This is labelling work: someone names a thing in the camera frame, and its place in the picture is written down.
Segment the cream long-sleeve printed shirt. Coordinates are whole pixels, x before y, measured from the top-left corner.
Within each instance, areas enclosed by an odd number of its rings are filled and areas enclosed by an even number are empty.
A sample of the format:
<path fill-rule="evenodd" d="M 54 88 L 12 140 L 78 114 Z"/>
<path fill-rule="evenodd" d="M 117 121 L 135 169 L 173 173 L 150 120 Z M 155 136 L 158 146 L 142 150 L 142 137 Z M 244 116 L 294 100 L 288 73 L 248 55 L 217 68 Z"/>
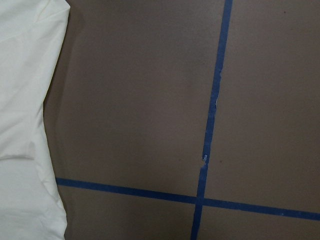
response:
<path fill-rule="evenodd" d="M 62 240 L 66 211 L 44 126 L 44 100 L 61 52 L 64 0 L 0 3 L 0 237 Z"/>

